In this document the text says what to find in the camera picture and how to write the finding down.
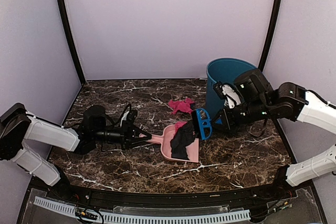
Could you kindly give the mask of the blue hand brush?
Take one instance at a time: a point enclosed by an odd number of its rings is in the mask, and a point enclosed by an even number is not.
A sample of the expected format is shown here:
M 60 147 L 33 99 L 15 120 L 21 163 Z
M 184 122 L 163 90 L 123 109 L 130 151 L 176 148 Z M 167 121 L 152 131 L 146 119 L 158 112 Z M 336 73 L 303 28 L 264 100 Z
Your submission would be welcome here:
M 204 108 L 199 108 L 191 113 L 194 132 L 200 140 L 204 141 L 212 136 L 213 128 L 209 113 Z

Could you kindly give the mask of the pink plastic dustpan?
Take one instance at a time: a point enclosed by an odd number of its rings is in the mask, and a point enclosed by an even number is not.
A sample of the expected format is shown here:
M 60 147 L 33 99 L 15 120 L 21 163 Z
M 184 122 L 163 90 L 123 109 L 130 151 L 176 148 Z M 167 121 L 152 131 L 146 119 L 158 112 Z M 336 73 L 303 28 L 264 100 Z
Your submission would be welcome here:
M 182 134 L 181 129 L 176 131 L 174 124 L 168 125 L 162 135 L 152 134 L 146 142 L 159 144 L 161 154 L 168 161 L 198 163 L 199 139 L 193 133 Z

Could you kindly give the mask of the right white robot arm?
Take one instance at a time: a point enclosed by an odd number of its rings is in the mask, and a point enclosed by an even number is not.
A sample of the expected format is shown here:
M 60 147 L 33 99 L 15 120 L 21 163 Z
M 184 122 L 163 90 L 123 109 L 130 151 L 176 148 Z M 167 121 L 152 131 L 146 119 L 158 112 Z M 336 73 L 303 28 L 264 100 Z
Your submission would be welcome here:
M 242 124 L 260 120 L 288 119 L 308 123 L 335 133 L 335 105 L 316 92 L 292 82 L 284 82 L 274 89 L 259 69 L 239 75 L 233 84 L 217 82 L 216 94 L 227 102 L 211 120 L 212 127 L 229 132 Z M 296 164 L 277 170 L 274 184 L 268 188 L 273 200 L 308 180 L 335 172 L 335 146 Z

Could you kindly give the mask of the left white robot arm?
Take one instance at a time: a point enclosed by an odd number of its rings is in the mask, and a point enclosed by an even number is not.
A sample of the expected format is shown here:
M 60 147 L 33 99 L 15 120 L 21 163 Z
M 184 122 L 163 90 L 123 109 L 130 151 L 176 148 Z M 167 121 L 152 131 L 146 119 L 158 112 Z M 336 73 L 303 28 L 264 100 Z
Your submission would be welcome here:
M 53 187 L 63 201 L 74 197 L 74 189 L 63 171 L 31 149 L 26 140 L 60 147 L 68 152 L 85 155 L 96 143 L 116 143 L 123 150 L 140 146 L 152 135 L 134 125 L 137 110 L 130 104 L 117 121 L 106 114 L 101 105 L 93 105 L 74 126 L 61 126 L 29 113 L 21 103 L 14 104 L 1 115 L 1 160 L 12 161 L 29 174 Z

